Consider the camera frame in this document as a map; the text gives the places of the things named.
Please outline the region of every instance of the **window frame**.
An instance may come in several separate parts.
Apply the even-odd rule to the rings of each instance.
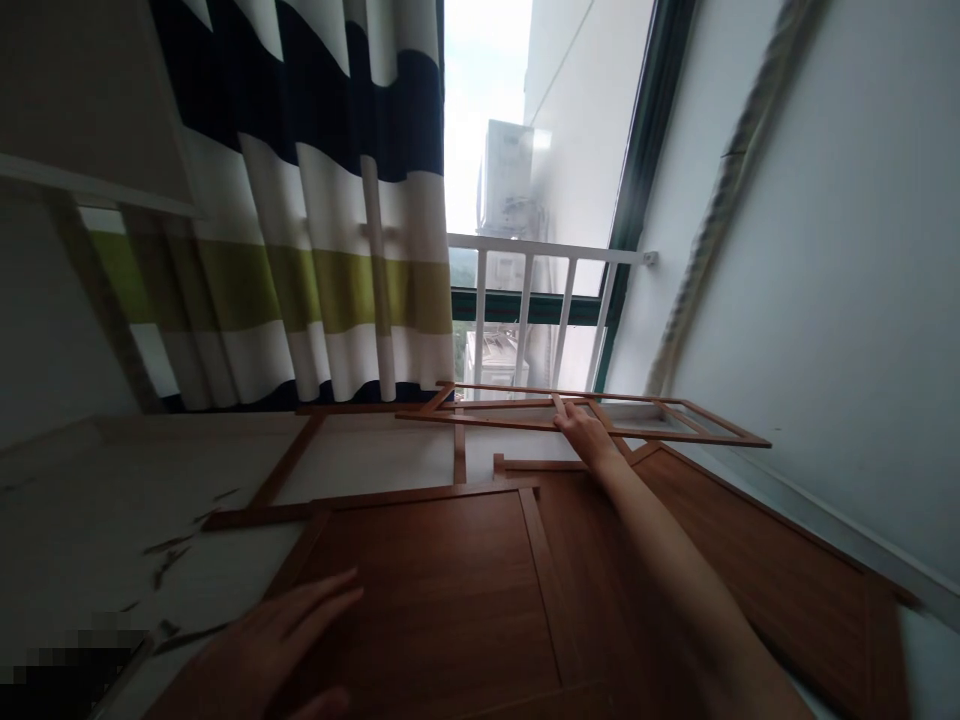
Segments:
[[[654,3],[617,192],[609,249],[636,251],[639,247],[653,179],[666,137],[667,124],[690,37],[695,7],[696,0],[656,0]],[[443,96],[445,94],[443,0],[437,0],[437,21],[440,34],[441,96]],[[613,345],[620,328],[620,319],[629,286],[630,267],[619,265],[613,276],[610,308],[604,324],[606,333],[593,383],[594,392],[603,392],[606,385]],[[594,327],[597,325],[603,293],[606,283],[610,281],[609,265],[607,265],[596,297],[573,296],[569,325]],[[522,293],[517,291],[487,290],[484,322],[519,322],[521,296]],[[475,321],[477,319],[476,288],[451,287],[451,299],[453,320]],[[562,305],[562,294],[531,293],[527,322],[532,325],[559,325]]]

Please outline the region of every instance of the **navy blue stripe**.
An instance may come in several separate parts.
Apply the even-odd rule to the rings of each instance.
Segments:
[[[417,383],[401,382],[396,384],[397,399],[394,402],[427,402],[434,395],[436,390],[421,390]],[[168,395],[162,398],[163,404],[168,413],[189,413],[190,410],[183,404],[180,395]],[[364,383],[354,394],[348,403],[381,403],[383,398],[380,395],[380,381],[371,380]],[[229,408],[212,408],[210,410],[197,410],[197,414],[215,414],[222,412],[288,412],[296,410],[301,405],[335,405],[333,399],[333,383],[327,380],[320,383],[320,397],[310,403],[300,402],[297,395],[297,384],[294,380],[287,380],[281,383],[276,390],[253,403],[246,405],[234,405]]]
[[[210,30],[181,0],[151,0],[183,124],[240,152],[226,79]]]
[[[237,132],[298,164],[294,143],[311,145],[354,175],[360,155],[397,182],[412,171],[443,173],[440,71],[402,50],[397,79],[376,85],[369,43],[347,23],[348,77],[306,21],[278,0],[284,61],[260,43],[234,0],[207,0],[214,32],[181,0],[151,0],[180,115],[188,127],[239,150]]]

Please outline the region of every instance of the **striped curtain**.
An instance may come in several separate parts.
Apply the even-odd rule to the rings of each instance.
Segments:
[[[202,217],[121,208],[187,409],[453,377],[435,0],[151,0]]]

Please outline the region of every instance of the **white railing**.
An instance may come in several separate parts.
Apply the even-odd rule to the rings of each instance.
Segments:
[[[563,345],[567,338],[567,323],[570,319],[570,304],[573,299],[573,282],[577,273],[578,260],[599,260],[607,264],[607,282],[600,299],[600,315],[597,318],[597,333],[593,339],[590,353],[590,366],[584,390],[589,391],[597,372],[600,347],[603,345],[604,325],[610,310],[610,296],[613,293],[613,278],[618,265],[634,265],[640,262],[641,254],[627,250],[609,250],[607,248],[589,248],[578,245],[558,245],[555,243],[532,242],[530,240],[510,240],[509,238],[487,235],[460,235],[448,233],[447,242],[452,248],[465,248],[477,251],[477,329],[474,341],[473,384],[481,385],[483,380],[483,323],[487,306],[487,253],[508,252],[523,255],[523,293],[520,296],[520,330],[517,336],[517,361],[514,368],[514,385],[521,377],[523,356],[527,345],[527,315],[530,312],[530,286],[533,282],[533,260],[537,256],[565,257],[567,282],[563,291],[563,306],[560,310],[560,329],[557,333],[557,346],[554,353],[553,377],[551,387],[557,387],[560,375],[560,361],[563,359]]]

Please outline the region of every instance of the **hand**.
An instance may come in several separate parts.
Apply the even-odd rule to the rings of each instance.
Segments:
[[[307,650],[363,596],[363,588],[336,595],[356,574],[354,568],[255,607],[187,663],[145,720],[260,720]],[[337,718],[349,701],[342,687],[331,688],[289,720]]]
[[[563,406],[565,414],[557,413],[553,424],[563,432],[580,459],[591,471],[612,458],[621,458],[603,423],[571,402]]]

